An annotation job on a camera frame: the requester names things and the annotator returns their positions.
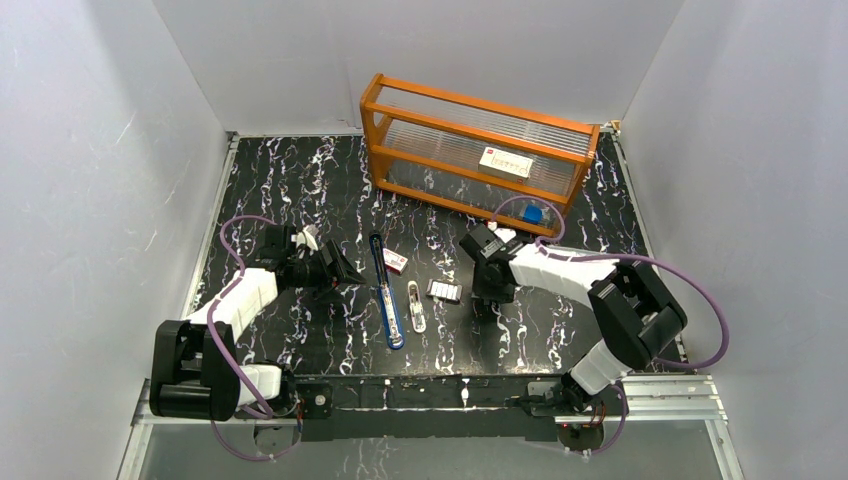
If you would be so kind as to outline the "staple strips tray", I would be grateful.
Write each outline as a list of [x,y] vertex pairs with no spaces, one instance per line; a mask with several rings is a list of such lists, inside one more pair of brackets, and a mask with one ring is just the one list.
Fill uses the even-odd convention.
[[462,286],[458,284],[429,280],[426,295],[451,304],[459,304],[462,296]]

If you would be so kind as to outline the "red white staple box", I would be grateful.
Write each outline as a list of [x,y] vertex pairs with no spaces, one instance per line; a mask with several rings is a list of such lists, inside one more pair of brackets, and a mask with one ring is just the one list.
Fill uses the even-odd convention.
[[407,257],[400,255],[390,249],[383,249],[383,258],[386,268],[398,275],[401,275],[408,265]]

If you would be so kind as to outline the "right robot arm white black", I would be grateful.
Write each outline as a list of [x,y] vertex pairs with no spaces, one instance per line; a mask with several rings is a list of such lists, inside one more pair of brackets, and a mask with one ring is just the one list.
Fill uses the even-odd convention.
[[470,230],[460,246],[474,262],[472,292],[483,302],[510,303],[517,288],[532,287],[591,310],[601,338],[562,378],[564,403],[577,414],[590,413],[604,389],[652,363],[688,324],[646,257],[505,240],[485,225]]

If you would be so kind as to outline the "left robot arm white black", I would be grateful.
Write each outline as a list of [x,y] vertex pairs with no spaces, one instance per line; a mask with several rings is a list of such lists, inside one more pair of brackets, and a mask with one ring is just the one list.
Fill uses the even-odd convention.
[[182,320],[156,330],[149,387],[151,412],[159,417],[226,421],[239,409],[255,418],[296,410],[299,391],[283,365],[264,360],[241,365],[236,342],[278,295],[310,290],[316,297],[364,277],[313,228],[269,225],[249,260],[210,301]]

